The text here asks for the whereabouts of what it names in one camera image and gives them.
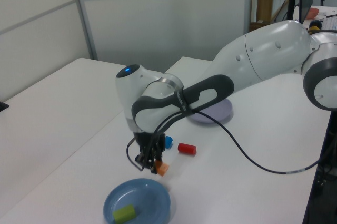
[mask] plate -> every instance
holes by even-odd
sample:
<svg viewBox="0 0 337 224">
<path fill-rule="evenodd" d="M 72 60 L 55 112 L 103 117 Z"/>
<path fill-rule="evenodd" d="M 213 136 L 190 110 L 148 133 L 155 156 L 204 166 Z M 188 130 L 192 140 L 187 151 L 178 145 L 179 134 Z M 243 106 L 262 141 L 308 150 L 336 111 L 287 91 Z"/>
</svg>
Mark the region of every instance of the plate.
<svg viewBox="0 0 337 224">
<path fill-rule="evenodd" d="M 220 101 L 219 103 L 213 104 L 210 107 L 207 107 L 204 110 L 201 110 L 201 112 L 213 117 L 214 119 L 218 121 L 224 121 L 225 119 L 229 118 L 233 111 L 233 105 L 231 101 L 228 99 L 224 99 Z M 206 118 L 205 116 L 201 114 L 194 114 L 190 116 L 192 120 L 195 120 L 197 122 L 201 123 L 214 123 L 212 120 Z"/>
<path fill-rule="evenodd" d="M 125 224 L 166 224 L 170 219 L 170 195 L 152 179 L 133 179 L 117 186 L 106 198 L 103 215 L 108 224 L 115 224 L 112 213 L 132 204 L 137 217 Z"/>
</svg>

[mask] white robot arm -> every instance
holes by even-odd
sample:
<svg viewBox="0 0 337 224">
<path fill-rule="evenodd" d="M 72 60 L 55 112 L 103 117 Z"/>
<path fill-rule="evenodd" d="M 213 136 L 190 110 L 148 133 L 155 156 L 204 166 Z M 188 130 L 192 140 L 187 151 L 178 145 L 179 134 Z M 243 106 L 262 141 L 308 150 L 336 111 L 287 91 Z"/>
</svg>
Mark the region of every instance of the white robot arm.
<svg viewBox="0 0 337 224">
<path fill-rule="evenodd" d="M 302 74 L 309 100 L 321 109 L 337 111 L 337 34 L 310 36 L 296 21 L 263 27 L 224 47 L 188 87 L 170 74 L 139 65 L 124 68 L 116 86 L 140 145 L 136 161 L 156 173 L 154 161 L 161 161 L 164 150 L 163 132 L 175 121 L 282 73 Z"/>
</svg>

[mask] black cable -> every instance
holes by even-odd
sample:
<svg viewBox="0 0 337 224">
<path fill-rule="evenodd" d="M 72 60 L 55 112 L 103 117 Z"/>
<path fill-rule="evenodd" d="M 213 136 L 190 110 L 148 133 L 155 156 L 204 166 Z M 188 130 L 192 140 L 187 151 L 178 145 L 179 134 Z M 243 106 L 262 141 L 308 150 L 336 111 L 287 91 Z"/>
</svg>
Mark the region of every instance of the black cable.
<svg viewBox="0 0 337 224">
<path fill-rule="evenodd" d="M 131 160 L 131 158 L 130 158 L 130 156 L 129 156 L 129 154 L 128 154 L 128 149 L 129 149 L 129 147 L 131 146 L 131 144 L 132 144 L 132 143 L 135 141 L 135 139 L 136 139 L 135 137 L 132 138 L 132 140 L 127 144 L 127 147 L 126 147 L 126 155 L 127 155 L 127 158 L 129 159 L 129 161 L 132 163 L 133 166 L 136 166 L 137 169 L 139 169 L 140 171 L 143 171 L 143 170 L 144 170 L 145 165 L 146 165 L 146 161 L 147 161 L 147 159 L 148 159 L 148 155 L 150 154 L 150 149 L 151 149 L 153 140 L 154 140 L 154 138 L 157 136 L 159 129 L 162 127 L 163 124 L 165 124 L 166 121 L 168 121 L 170 118 L 172 118 L 172 117 L 174 117 L 174 116 L 176 116 L 176 115 L 178 115 L 178 114 L 181 114 L 181 112 L 175 112 L 175 113 L 171 114 L 171 115 L 168 116 L 165 120 L 163 120 L 162 123 L 159 124 L 159 126 L 157 126 L 156 130 L 154 130 L 154 132 L 153 132 L 153 134 L 152 134 L 152 136 L 151 136 L 151 139 L 150 139 L 150 143 L 149 143 L 149 145 L 148 145 L 147 148 L 146 148 L 146 153 L 145 153 L 145 157 L 144 157 L 144 163 L 143 163 L 143 166 L 142 166 L 141 168 L 140 168 L 136 163 L 134 163 L 134 162 Z"/>
<path fill-rule="evenodd" d="M 285 17 L 287 16 L 288 12 L 286 12 L 282 18 L 282 21 L 284 21 Z"/>
<path fill-rule="evenodd" d="M 128 160 L 130 161 L 130 163 L 132 163 L 133 166 L 135 166 L 137 169 L 139 169 L 140 171 L 142 171 L 141 168 L 139 168 L 138 165 L 131 160 L 131 158 L 130 158 L 130 156 L 128 154 L 128 149 L 129 149 L 129 147 L 131 146 L 131 144 L 135 140 L 136 140 L 136 137 L 132 138 L 132 140 L 127 144 L 127 147 L 126 147 L 126 156 L 127 156 Z"/>
<path fill-rule="evenodd" d="M 286 0 L 283 1 L 282 5 L 281 5 L 281 7 L 280 7 L 279 12 L 277 13 L 277 15 L 276 15 L 276 17 L 275 17 L 275 19 L 274 19 L 274 22 L 276 22 L 276 19 L 277 19 L 277 17 L 279 16 L 279 14 L 280 14 L 280 12 L 281 12 L 281 10 L 282 10 L 282 7 L 283 7 L 285 1 L 286 1 Z"/>
<path fill-rule="evenodd" d="M 241 151 L 241 153 L 250 161 L 252 162 L 255 166 L 259 167 L 262 170 L 265 170 L 267 172 L 270 173 L 275 173 L 275 174 L 294 174 L 294 173 L 299 173 L 299 172 L 303 172 L 305 170 L 311 169 L 312 167 L 314 167 L 315 165 L 317 165 L 318 163 L 320 163 L 321 161 L 323 161 L 328 154 L 331 152 L 331 150 L 334 148 L 334 142 L 335 140 L 337 140 L 337 135 L 335 136 L 335 138 L 332 140 L 332 142 L 330 143 L 330 146 L 328 147 L 328 149 L 326 150 L 326 152 L 323 154 L 323 156 L 321 156 L 317 161 L 315 161 L 313 164 L 309 165 L 308 167 L 305 167 L 303 169 L 300 170 L 294 170 L 294 171 L 274 171 L 274 170 L 270 170 L 267 169 L 261 165 L 259 165 L 258 163 L 256 163 L 255 161 L 253 161 L 241 148 L 241 146 L 238 144 L 238 142 L 236 141 L 236 139 L 234 138 L 234 136 L 230 133 L 230 131 L 223 125 L 221 124 L 219 121 L 217 121 L 216 119 L 212 118 L 211 116 L 208 116 L 207 114 L 203 113 L 203 112 L 199 112 L 199 111 L 193 111 L 195 113 L 198 113 L 200 115 L 205 116 L 206 118 L 212 120 L 213 122 L 215 122 L 216 124 L 218 124 L 223 130 L 225 130 L 228 135 L 232 138 L 232 140 L 234 141 L 235 145 L 238 147 L 238 149 Z"/>
</svg>

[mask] blue block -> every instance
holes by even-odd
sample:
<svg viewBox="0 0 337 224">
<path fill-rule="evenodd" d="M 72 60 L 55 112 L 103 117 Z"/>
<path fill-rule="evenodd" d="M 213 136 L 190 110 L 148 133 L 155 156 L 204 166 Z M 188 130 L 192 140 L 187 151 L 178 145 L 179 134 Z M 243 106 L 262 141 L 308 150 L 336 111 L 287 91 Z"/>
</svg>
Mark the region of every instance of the blue block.
<svg viewBox="0 0 337 224">
<path fill-rule="evenodd" d="M 170 136 L 165 137 L 165 148 L 170 149 L 172 147 L 173 139 Z"/>
</svg>

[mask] orange block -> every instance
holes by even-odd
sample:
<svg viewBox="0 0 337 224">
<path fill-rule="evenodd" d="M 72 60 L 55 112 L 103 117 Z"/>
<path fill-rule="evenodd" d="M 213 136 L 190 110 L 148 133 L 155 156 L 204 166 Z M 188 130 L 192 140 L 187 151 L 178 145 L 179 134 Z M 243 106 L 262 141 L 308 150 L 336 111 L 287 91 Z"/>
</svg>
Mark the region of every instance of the orange block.
<svg viewBox="0 0 337 224">
<path fill-rule="evenodd" d="M 167 170 L 169 169 L 169 165 L 164 162 L 158 161 L 158 160 L 155 161 L 155 164 L 156 164 L 157 174 L 164 176 Z"/>
</svg>

